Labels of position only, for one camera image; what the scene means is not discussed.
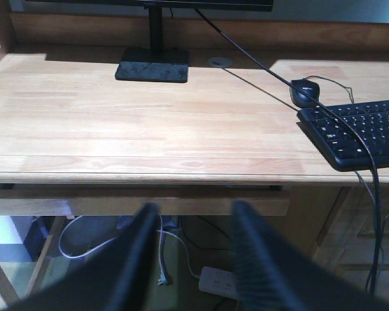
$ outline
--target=monitor stand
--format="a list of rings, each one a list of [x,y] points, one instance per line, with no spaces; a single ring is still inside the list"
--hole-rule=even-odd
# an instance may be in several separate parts
[[[163,50],[163,17],[161,8],[148,8],[150,48],[125,50],[115,79],[148,82],[187,82],[189,53],[177,49]]]

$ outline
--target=power outlet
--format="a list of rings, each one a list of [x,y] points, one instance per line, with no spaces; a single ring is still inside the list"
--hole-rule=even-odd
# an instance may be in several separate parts
[[[232,272],[203,267],[200,274],[199,290],[202,292],[219,295],[238,300],[236,292],[235,276]]]

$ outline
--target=black keyboard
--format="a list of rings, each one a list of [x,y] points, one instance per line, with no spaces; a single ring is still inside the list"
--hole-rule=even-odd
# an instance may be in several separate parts
[[[328,106],[364,140],[377,168],[389,167],[389,100]],[[359,140],[322,108],[298,112],[300,127],[330,165],[341,172],[366,170],[371,161]]]

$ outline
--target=desk drawer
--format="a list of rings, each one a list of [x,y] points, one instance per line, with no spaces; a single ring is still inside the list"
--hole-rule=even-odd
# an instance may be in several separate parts
[[[287,190],[269,187],[14,185],[0,187],[0,215],[134,214],[146,202],[159,204],[162,214],[226,215],[236,199],[267,216],[286,215],[290,203]]]

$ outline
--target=computer mouse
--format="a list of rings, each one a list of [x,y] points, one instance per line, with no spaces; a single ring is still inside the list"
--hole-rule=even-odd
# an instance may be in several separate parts
[[[300,79],[300,80],[291,80],[291,84],[296,88],[302,90],[305,94],[309,95],[311,98],[318,100],[318,97],[320,96],[320,86],[316,82],[307,79]],[[310,107],[317,106],[317,103],[313,102],[305,95],[297,92],[292,87],[290,87],[290,94],[291,94],[292,102],[300,108],[310,108]]]

